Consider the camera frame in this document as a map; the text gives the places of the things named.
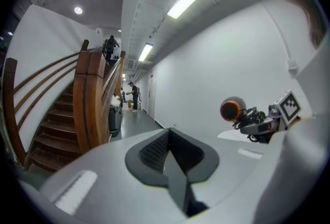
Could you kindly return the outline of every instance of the wooden handrail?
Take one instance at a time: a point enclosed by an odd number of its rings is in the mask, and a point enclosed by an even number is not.
[[[17,156],[18,162],[24,166],[25,150],[19,135],[15,113],[14,113],[14,80],[17,60],[7,58],[3,76],[3,108],[8,136],[12,148]]]
[[[89,44],[89,41],[88,40],[84,40],[82,46],[81,46],[81,49],[80,49],[80,52],[81,51],[86,51],[87,50],[87,47],[88,47],[88,44]],[[80,52],[77,52],[77,53],[74,53],[72,55],[69,55],[69,56],[66,56],[66,57],[63,57],[59,60],[56,60],[54,61],[53,63],[39,69],[38,71],[34,72],[31,76],[27,77],[26,79],[24,79],[20,84],[18,84],[15,88],[14,88],[14,94],[17,93],[18,90],[20,90],[23,86],[25,86],[28,82],[30,82],[32,79],[34,79],[36,76],[38,76],[39,74],[41,74],[42,72],[44,72],[45,70],[47,70],[48,68],[66,60],[66,59],[69,59],[69,58],[72,58],[76,55],[79,55]]]
[[[18,129],[20,130],[21,126],[23,125],[25,119],[27,118],[27,116],[29,115],[30,111],[33,109],[33,107],[37,104],[37,102],[39,101],[39,99],[41,99],[41,97],[57,82],[59,81],[62,77],[64,77],[66,74],[68,74],[69,72],[71,72],[73,69],[75,69],[76,66],[70,68],[69,70],[65,71],[62,75],[60,75],[57,79],[55,79],[52,83],[50,83],[40,94],[39,96],[32,102],[32,104],[29,106],[29,108],[25,111],[24,115],[22,116],[22,118],[20,119],[19,123],[18,123]]]
[[[15,114],[18,112],[18,110],[21,108],[21,106],[28,100],[28,98],[41,86],[43,85],[47,80],[49,80],[51,77],[55,76],[58,72],[65,69],[69,65],[72,65],[73,63],[77,62],[78,59],[72,60],[68,64],[65,64],[64,66],[60,67],[59,69],[53,71],[50,73],[47,77],[45,77],[43,80],[41,80],[37,85],[35,85],[23,98],[22,100],[16,105],[15,107]]]
[[[125,53],[122,53],[105,78],[105,59],[101,52],[83,52],[78,58],[73,86],[73,114],[82,153],[109,141],[108,113],[124,56]]]
[[[39,69],[38,71],[34,72],[31,76],[27,77],[26,79],[24,79],[20,84],[17,85],[17,87],[14,89],[14,93],[17,93],[18,90],[20,90],[23,86],[25,86],[28,82],[30,82],[32,79],[34,79],[36,76],[38,76],[39,74],[41,74],[42,72],[44,72],[45,70],[47,70],[48,68],[68,59],[68,58],[71,58],[71,57],[74,57],[76,55],[79,55],[80,52],[77,52],[77,53],[74,53],[70,56],[67,56],[67,57],[63,57],[41,69]]]
[[[104,94],[105,89],[107,88],[107,85],[109,84],[110,79],[114,75],[115,71],[117,70],[117,67],[122,62],[122,58],[118,59],[117,62],[114,64],[114,66],[111,68],[109,73],[106,75],[106,77],[103,79],[103,88],[102,88],[102,94]]]

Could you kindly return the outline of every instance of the person standing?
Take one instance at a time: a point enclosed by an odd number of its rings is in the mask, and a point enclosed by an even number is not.
[[[127,92],[126,95],[132,94],[133,95],[133,110],[132,112],[137,112],[138,111],[138,88],[133,84],[133,82],[130,82],[129,85],[132,88],[131,92]]]
[[[126,102],[126,99],[125,99],[125,91],[123,90],[123,88],[121,88],[121,95],[122,95],[122,100],[123,100],[123,102]]]

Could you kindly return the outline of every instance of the door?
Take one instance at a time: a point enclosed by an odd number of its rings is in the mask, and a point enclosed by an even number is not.
[[[157,71],[153,70],[149,76],[149,86],[148,86],[148,115],[152,119],[155,119],[156,86],[157,86]]]

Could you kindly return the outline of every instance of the white platform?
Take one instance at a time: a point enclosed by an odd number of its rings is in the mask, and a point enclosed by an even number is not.
[[[218,135],[218,138],[251,143],[247,135],[242,134],[240,130],[224,131]]]

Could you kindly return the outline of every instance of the person on stairs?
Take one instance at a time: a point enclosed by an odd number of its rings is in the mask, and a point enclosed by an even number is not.
[[[111,58],[114,50],[116,49],[116,46],[119,47],[117,40],[114,38],[114,36],[110,36],[110,39],[108,40],[107,46],[106,46],[107,55],[105,57],[105,60],[107,62],[110,61],[110,58]]]
[[[133,109],[132,112],[137,112],[138,111],[138,88],[133,84],[133,82],[130,82],[129,85],[132,87],[131,92],[127,92],[126,95],[132,94],[133,95]]]

